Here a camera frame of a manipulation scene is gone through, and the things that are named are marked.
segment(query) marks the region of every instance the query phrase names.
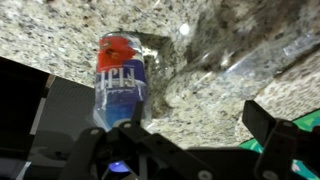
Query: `speckled granite surface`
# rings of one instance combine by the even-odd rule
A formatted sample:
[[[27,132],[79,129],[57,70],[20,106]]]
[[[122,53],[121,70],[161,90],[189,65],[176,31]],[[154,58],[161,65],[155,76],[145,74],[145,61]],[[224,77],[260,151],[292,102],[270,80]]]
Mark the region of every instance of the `speckled granite surface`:
[[[243,101],[316,51],[319,17],[317,0],[2,0],[0,56],[93,87],[99,36],[128,31],[144,45],[150,131],[181,147],[235,145],[248,137]]]

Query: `white light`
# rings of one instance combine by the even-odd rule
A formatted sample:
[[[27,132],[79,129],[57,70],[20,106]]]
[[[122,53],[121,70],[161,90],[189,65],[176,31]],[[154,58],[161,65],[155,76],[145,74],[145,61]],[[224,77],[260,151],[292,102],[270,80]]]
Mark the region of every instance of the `white light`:
[[[187,23],[182,24],[182,26],[179,28],[179,31],[182,35],[188,35],[190,32],[190,26]]]

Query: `granite countertop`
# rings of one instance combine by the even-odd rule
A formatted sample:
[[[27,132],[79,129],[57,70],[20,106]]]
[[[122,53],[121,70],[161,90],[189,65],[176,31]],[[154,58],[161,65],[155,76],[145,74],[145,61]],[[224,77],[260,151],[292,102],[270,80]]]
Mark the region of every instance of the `granite countertop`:
[[[246,99],[285,119],[319,108],[319,17],[317,0],[2,0],[0,56],[93,87],[99,37],[126,31],[143,44],[148,130],[228,146],[250,138]]]

